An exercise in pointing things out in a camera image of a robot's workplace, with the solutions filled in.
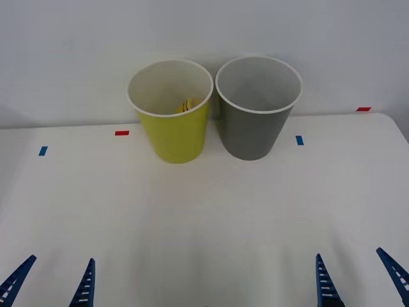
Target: cup rim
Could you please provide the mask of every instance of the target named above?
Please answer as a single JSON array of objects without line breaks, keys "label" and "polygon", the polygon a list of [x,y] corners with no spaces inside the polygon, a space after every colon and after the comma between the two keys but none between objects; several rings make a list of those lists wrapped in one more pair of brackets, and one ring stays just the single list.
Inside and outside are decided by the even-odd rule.
[{"label": "cup rim", "polygon": [[[142,110],[140,107],[137,107],[137,106],[132,102],[131,98],[129,97],[129,87],[130,87],[130,84],[131,84],[132,80],[134,79],[134,77],[135,77],[137,74],[141,73],[143,70],[146,70],[146,69],[150,68],[150,67],[153,66],[153,65],[156,65],[156,64],[158,64],[158,63],[163,63],[163,62],[184,62],[184,63],[192,64],[192,65],[194,65],[194,66],[200,68],[202,71],[204,71],[204,72],[207,74],[207,76],[209,77],[209,80],[210,80],[210,91],[209,91],[209,94],[206,96],[206,98],[205,98],[199,105],[197,105],[196,107],[194,107],[193,109],[190,109],[190,110],[185,111],[185,112],[182,112],[182,113],[177,113],[177,114],[155,114],[155,113],[150,113],[150,112],[147,112],[147,111],[145,111],[145,110]],[[198,110],[199,108],[201,108],[202,106],[204,106],[204,104],[209,101],[209,99],[210,99],[210,97],[211,97],[211,95],[212,95],[212,93],[213,93],[213,89],[214,89],[213,77],[212,77],[212,75],[209,73],[209,71],[207,71],[207,69],[205,69],[205,67],[203,67],[202,65],[197,64],[196,62],[193,62],[193,61],[189,61],[189,60],[187,60],[187,59],[166,59],[166,60],[164,60],[164,61],[156,61],[156,62],[153,62],[153,63],[150,63],[150,64],[145,65],[145,66],[142,67],[140,70],[138,70],[138,71],[136,72],[136,74],[134,74],[134,75],[130,78],[129,82],[127,83],[127,102],[128,102],[136,111],[138,111],[138,112],[140,112],[140,113],[143,113],[143,114],[145,114],[145,115],[152,116],[152,117],[157,117],[157,118],[174,118],[174,117],[180,117],[180,116],[188,115],[189,113],[193,113],[194,111],[196,111],[196,110]]]},{"label": "cup rim", "polygon": [[[280,64],[283,64],[283,65],[287,66],[287,67],[296,75],[296,77],[297,77],[298,80],[300,81],[300,93],[298,94],[298,96],[296,97],[296,99],[295,99],[292,103],[290,103],[288,106],[285,106],[285,107],[282,107],[282,108],[276,109],[276,110],[270,110],[270,111],[256,111],[256,110],[246,109],[246,108],[244,108],[244,107],[240,107],[240,106],[236,105],[235,103],[233,103],[232,101],[230,101],[229,99],[227,99],[227,98],[223,95],[222,91],[221,91],[220,88],[219,88],[219,76],[220,76],[220,73],[221,73],[229,64],[231,64],[232,62],[235,62],[235,61],[238,61],[238,60],[241,60],[241,59],[249,59],[249,58],[269,59],[269,60],[276,61],[276,62],[279,62]],[[284,62],[284,61],[281,61],[280,59],[273,58],[273,57],[271,57],[271,56],[254,56],[254,55],[253,55],[253,56],[240,56],[240,57],[238,57],[238,58],[234,58],[234,59],[228,61],[227,63],[223,64],[223,66],[221,66],[221,67],[219,68],[219,71],[218,71],[217,74],[216,74],[215,83],[216,83],[217,93],[218,93],[218,94],[223,98],[223,100],[226,101],[229,105],[231,105],[232,107],[235,107],[236,109],[239,109],[239,110],[241,110],[241,111],[244,111],[244,112],[247,112],[247,113],[254,113],[254,114],[274,114],[274,113],[283,112],[283,111],[285,111],[285,110],[287,110],[287,109],[293,107],[293,106],[300,100],[300,97],[301,97],[301,95],[302,95],[302,93],[303,93],[303,91],[304,91],[304,84],[303,84],[303,82],[302,82],[301,75],[295,70],[295,68],[293,68],[290,64],[288,64],[288,63],[286,63],[286,62]]]}]

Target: white table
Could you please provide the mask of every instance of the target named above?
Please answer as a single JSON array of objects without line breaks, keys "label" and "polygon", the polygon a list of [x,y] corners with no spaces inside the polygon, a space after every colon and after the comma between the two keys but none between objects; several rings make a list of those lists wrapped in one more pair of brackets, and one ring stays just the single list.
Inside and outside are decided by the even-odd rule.
[{"label": "white table", "polygon": [[375,250],[409,270],[408,183],[382,114],[289,118],[253,162],[209,123],[182,165],[139,124],[0,130],[0,281],[35,254],[14,306],[68,306],[93,257],[96,307],[306,307],[321,253],[347,307],[403,306]]}]

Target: tape marker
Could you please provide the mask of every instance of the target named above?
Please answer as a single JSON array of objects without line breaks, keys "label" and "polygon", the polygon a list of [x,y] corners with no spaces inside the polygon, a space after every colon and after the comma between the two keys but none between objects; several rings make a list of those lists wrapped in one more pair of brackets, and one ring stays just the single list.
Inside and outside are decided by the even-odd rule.
[{"label": "tape marker", "polygon": [[371,107],[359,107],[356,112],[368,112]]},{"label": "tape marker", "polygon": [[124,130],[124,131],[115,131],[116,136],[127,136],[129,135],[129,130]]},{"label": "tape marker", "polygon": [[298,145],[304,145],[304,141],[302,140],[302,136],[295,136],[295,138],[297,139],[297,144]]},{"label": "tape marker", "polygon": [[38,156],[43,156],[45,155],[45,152],[47,151],[48,146],[42,146],[40,153],[38,154]]}]

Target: gray paper cup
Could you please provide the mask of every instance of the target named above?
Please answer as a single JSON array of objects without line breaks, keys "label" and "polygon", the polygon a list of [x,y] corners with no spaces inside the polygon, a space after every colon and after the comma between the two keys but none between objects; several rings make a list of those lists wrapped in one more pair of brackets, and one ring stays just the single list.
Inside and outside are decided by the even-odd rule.
[{"label": "gray paper cup", "polygon": [[224,64],[216,75],[219,130],[226,150],[257,160],[273,147],[302,93],[298,72],[267,56],[246,56]]}]

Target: paper cup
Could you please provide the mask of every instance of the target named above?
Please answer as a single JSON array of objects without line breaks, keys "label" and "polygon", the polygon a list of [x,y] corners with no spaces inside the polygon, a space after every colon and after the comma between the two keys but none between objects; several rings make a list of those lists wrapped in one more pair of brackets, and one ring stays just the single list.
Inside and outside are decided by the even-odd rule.
[{"label": "paper cup", "polygon": [[[161,159],[186,163],[201,153],[212,91],[209,72],[183,59],[151,64],[132,78],[128,85],[130,104]],[[203,101],[189,111],[174,114],[192,97]]]},{"label": "paper cup", "polygon": [[223,145],[242,160],[257,160],[273,147],[302,93],[298,72],[267,56],[224,64],[216,75]]}]

